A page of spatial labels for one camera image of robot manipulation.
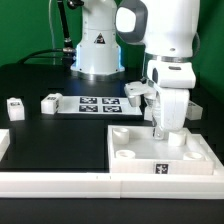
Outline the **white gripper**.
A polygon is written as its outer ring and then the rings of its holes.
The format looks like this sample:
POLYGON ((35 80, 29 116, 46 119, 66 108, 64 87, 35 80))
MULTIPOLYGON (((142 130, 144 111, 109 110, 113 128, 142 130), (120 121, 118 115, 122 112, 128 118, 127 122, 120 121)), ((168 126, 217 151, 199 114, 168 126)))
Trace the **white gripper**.
POLYGON ((141 105, 140 96, 152 100, 152 117, 156 127, 153 137, 163 140, 164 131, 182 129, 187 113, 189 90, 195 86, 196 77, 190 62, 174 63, 150 60, 146 82, 136 81, 125 85, 125 94, 132 107, 141 105))

